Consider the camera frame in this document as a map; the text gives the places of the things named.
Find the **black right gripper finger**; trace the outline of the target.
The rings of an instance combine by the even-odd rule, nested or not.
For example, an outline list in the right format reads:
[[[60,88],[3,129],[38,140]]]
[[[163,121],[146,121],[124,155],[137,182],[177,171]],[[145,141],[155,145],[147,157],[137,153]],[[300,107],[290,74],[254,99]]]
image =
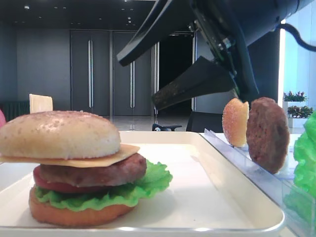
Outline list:
[[[117,54],[122,66],[127,66],[166,36],[195,20],[189,0],[158,0],[137,33]]]

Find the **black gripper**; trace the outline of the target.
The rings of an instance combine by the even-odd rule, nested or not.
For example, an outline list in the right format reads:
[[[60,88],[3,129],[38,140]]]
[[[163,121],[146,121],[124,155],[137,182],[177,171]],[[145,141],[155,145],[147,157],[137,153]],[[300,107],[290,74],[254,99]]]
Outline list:
[[[308,51],[298,30],[282,20],[308,0],[192,0],[196,23],[214,55],[214,62],[199,57],[185,72],[152,96],[156,110],[207,94],[234,89],[240,99],[256,99],[248,46],[266,33],[284,29]]]

